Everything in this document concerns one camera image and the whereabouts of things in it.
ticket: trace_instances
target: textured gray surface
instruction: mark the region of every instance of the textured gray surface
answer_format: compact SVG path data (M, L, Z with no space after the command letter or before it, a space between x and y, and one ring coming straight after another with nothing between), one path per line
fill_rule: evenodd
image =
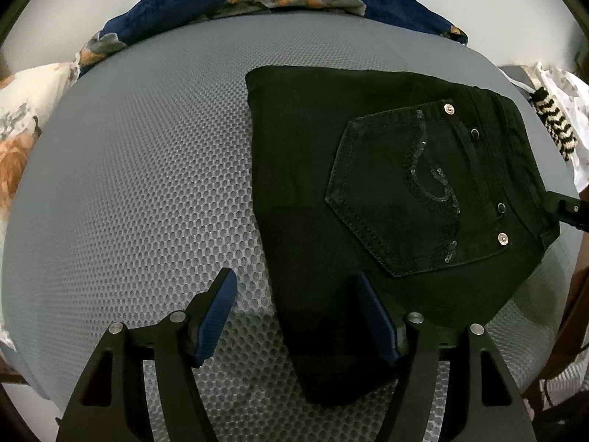
M546 186L575 194L534 111L491 63L452 41L345 15L290 13L208 21L137 44L60 102L8 227L7 327L62 410L110 322L154 323L229 266L237 303L196 374L219 439L374 439L392 387L347 407L310 406L282 342L251 209L244 76L263 64L410 70L490 88L519 106ZM579 244L579 233L564 230L489 324L520 387L549 354ZM150 364L146 387L156 440L166 440ZM426 440L437 439L442 400Z

